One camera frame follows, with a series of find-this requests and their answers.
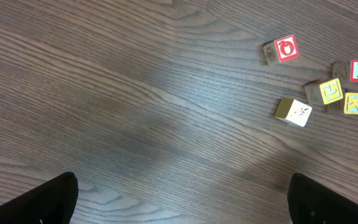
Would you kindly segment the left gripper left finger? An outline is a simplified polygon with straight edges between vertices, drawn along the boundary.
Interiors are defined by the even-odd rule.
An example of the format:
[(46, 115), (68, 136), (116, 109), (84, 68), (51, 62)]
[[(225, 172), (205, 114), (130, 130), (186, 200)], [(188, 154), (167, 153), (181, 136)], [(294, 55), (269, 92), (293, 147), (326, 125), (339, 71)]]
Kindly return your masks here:
[(69, 224), (78, 192), (75, 174), (62, 173), (0, 205), (0, 224)]

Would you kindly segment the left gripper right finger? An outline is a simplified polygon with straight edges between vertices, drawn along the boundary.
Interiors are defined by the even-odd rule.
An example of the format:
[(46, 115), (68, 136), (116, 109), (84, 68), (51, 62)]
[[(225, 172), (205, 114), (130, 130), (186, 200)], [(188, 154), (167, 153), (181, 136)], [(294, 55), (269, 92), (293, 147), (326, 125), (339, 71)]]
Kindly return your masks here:
[(287, 193), (293, 224), (358, 224), (358, 204), (301, 174), (291, 177)]

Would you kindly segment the red apple block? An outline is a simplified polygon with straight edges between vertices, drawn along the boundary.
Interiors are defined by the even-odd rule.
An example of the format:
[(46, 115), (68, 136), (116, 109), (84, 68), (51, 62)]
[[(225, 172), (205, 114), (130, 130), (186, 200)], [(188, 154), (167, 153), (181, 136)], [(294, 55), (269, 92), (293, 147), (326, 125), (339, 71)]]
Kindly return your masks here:
[(272, 66), (283, 63), (300, 56), (295, 35), (288, 35), (273, 40), (263, 46), (267, 65)]

